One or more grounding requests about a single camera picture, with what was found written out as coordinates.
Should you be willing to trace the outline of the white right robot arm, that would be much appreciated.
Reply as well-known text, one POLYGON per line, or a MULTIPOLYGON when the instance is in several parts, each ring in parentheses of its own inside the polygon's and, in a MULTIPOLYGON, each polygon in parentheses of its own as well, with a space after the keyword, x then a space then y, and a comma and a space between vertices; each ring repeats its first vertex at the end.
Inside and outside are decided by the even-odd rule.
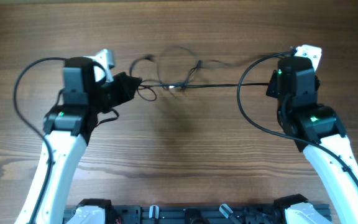
POLYGON ((358 165, 337 113, 318 103, 313 61, 281 58, 267 95, 278 101, 277 119, 321 179, 342 223, 358 223, 358 165))

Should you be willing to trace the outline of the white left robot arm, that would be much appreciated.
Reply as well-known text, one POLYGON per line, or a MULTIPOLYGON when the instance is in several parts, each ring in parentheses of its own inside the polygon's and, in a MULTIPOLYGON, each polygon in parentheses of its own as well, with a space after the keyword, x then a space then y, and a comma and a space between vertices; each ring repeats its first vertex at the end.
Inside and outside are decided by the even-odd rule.
POLYGON ((39 163, 16 223, 61 223, 74 173, 91 133, 102 122, 100 113, 133 99, 142 79, 124 72, 111 76, 109 60, 100 57, 63 58, 64 87, 44 116, 43 130, 20 119, 43 141, 39 163))

